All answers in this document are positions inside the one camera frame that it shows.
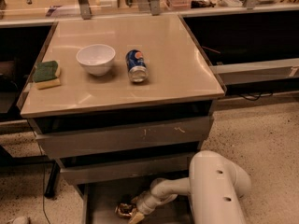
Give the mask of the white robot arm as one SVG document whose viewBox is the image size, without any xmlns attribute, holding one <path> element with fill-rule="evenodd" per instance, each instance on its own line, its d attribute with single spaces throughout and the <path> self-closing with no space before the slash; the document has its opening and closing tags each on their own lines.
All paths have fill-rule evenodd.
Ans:
<svg viewBox="0 0 299 224">
<path fill-rule="evenodd" d="M 250 177 L 243 168 L 216 152 L 200 151 L 192 157 L 187 177 L 156 178 L 149 190 L 135 197 L 128 224 L 140 223 L 179 195 L 189 198 L 194 224 L 246 224 L 239 200 L 250 189 Z"/>
</svg>

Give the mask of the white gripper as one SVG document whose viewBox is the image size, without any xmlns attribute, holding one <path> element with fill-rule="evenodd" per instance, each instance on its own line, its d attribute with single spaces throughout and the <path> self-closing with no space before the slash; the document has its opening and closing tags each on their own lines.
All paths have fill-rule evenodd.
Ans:
<svg viewBox="0 0 299 224">
<path fill-rule="evenodd" d="M 157 207 L 157 200 L 149 191 L 144 191 L 139 196 L 134 197 L 131 203 L 136 203 L 138 212 L 131 216 L 128 224 L 138 224 Z"/>
</svg>

